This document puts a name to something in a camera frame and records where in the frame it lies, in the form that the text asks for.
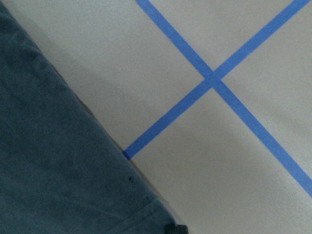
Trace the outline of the black printed t-shirt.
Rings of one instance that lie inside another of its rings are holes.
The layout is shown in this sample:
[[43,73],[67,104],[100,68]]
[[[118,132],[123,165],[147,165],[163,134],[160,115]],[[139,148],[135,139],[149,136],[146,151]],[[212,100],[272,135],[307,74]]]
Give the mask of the black printed t-shirt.
[[0,231],[186,234],[0,7]]

